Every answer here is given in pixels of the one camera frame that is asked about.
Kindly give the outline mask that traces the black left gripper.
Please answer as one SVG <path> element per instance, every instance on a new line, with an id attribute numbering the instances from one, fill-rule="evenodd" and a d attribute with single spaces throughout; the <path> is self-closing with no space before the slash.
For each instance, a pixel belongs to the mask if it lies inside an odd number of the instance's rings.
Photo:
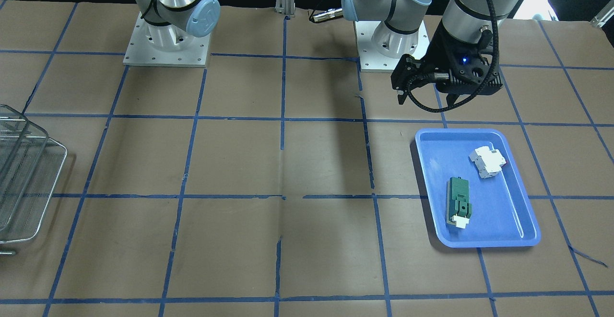
<path id="1" fill-rule="evenodd" d="M 421 59 L 415 59 L 409 54 L 404 54 L 393 70 L 390 78 L 391 87 L 397 92 L 399 105 L 405 103 L 408 90 L 449 79 L 448 72 L 439 70 L 444 64 L 442 61 L 446 53 L 471 49 L 478 51 L 477 44 L 458 40 L 450 35 L 445 28 L 438 27 L 426 54 Z M 447 106 L 453 107 L 458 98 L 458 94 L 447 94 Z"/>

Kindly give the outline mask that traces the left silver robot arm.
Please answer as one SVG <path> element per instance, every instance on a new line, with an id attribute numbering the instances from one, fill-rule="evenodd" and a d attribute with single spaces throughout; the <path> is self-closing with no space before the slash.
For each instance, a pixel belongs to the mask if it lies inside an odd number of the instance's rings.
<path id="1" fill-rule="evenodd" d="M 447 112 L 502 88 L 499 29 L 520 0 L 448 0 L 421 58 L 410 44 L 437 0 L 341 0 L 344 17 L 375 21 L 377 51 L 398 62 L 390 77 L 398 103 Z"/>

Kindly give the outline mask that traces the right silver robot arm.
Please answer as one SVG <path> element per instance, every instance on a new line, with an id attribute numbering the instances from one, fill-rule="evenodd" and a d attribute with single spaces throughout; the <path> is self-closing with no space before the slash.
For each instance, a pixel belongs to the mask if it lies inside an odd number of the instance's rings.
<path id="1" fill-rule="evenodd" d="M 221 15 L 218 0 L 135 0 L 145 22 L 173 25 L 193 37 L 213 32 Z"/>

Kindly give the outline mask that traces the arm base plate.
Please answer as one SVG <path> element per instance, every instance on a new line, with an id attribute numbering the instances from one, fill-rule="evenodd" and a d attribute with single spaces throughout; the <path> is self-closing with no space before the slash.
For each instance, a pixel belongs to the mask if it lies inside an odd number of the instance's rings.
<path id="1" fill-rule="evenodd" d="M 391 73 L 402 55 L 421 59 L 430 44 L 424 21 L 409 35 L 393 32 L 380 21 L 355 22 L 354 28 L 362 72 Z"/>
<path id="2" fill-rule="evenodd" d="M 138 13 L 123 58 L 126 66 L 205 68 L 212 34 L 193 37 L 174 25 L 154 26 Z"/>

